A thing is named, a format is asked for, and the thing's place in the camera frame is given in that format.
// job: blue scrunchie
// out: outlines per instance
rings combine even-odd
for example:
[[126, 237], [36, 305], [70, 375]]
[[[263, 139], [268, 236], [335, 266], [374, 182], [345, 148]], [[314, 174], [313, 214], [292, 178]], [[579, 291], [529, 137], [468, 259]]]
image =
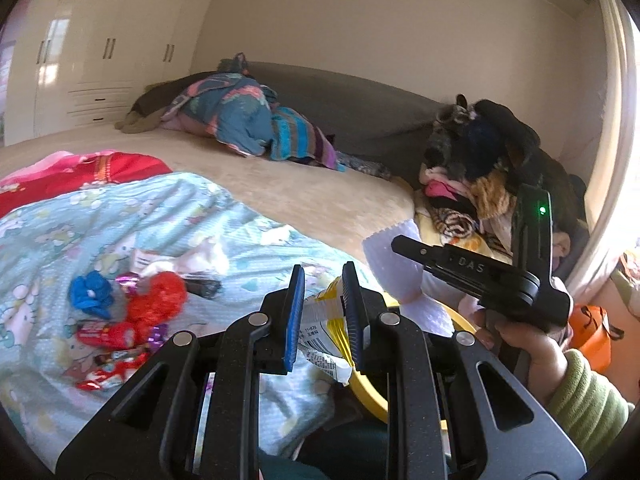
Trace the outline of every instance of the blue scrunchie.
[[92, 270], [86, 276], [77, 276], [71, 281], [69, 301], [86, 314], [111, 319], [107, 310], [113, 304], [111, 283], [97, 270]]

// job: light blue blanket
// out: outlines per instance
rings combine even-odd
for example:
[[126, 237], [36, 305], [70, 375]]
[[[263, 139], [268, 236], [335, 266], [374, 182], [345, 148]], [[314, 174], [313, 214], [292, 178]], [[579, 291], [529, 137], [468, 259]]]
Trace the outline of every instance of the light blue blanket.
[[[347, 254], [277, 224], [190, 173], [86, 189], [17, 209], [0, 219], [0, 401], [27, 443], [54, 468], [62, 449], [113, 393], [74, 386], [95, 349], [73, 335], [86, 316], [68, 302], [69, 283], [93, 269], [107, 278], [128, 269], [133, 248], [178, 256], [217, 236], [230, 261], [212, 300], [190, 295], [172, 332], [228, 326], [285, 288], [294, 264], [306, 293], [325, 288], [351, 260]], [[361, 284], [379, 290], [356, 263]], [[124, 316], [125, 300], [110, 308]], [[300, 352], [292, 374], [263, 376], [260, 446], [287, 454], [305, 431], [332, 414], [328, 376]]]

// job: purple shiny wrapper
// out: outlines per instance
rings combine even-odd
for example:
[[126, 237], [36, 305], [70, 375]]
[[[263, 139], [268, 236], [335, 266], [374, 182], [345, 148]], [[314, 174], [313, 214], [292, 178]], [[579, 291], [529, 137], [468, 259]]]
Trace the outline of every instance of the purple shiny wrapper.
[[149, 336], [146, 338], [146, 346], [151, 352], [157, 352], [160, 347], [168, 339], [169, 326], [167, 323], [161, 323], [158, 326], [151, 327]]
[[115, 281], [124, 292], [124, 295], [131, 298], [138, 293], [139, 280], [140, 277], [135, 272], [125, 272], [124, 274], [116, 276]]

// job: human hand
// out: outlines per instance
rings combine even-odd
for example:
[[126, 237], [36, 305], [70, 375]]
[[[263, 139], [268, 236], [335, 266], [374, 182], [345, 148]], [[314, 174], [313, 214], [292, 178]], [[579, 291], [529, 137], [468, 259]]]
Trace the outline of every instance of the human hand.
[[[471, 314], [471, 321], [484, 327], [484, 313], [484, 309], [477, 310]], [[568, 367], [558, 343], [527, 323], [501, 320], [496, 322], [495, 328], [505, 343], [521, 348], [531, 356], [527, 387], [536, 400], [545, 406], [562, 383]], [[495, 344], [494, 336], [486, 328], [479, 328], [476, 338], [489, 350]]]

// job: beige bedspread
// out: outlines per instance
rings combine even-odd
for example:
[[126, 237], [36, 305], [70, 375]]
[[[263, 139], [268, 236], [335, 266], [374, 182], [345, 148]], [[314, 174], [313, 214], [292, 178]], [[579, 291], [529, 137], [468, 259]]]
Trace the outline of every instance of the beige bedspread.
[[261, 214], [364, 261], [361, 242], [375, 231], [414, 216], [411, 192], [353, 170], [346, 173], [266, 158], [243, 158], [213, 139], [154, 130], [126, 135], [111, 124], [60, 132], [0, 148], [0, 176], [50, 153], [113, 149], [162, 159], [227, 188]]

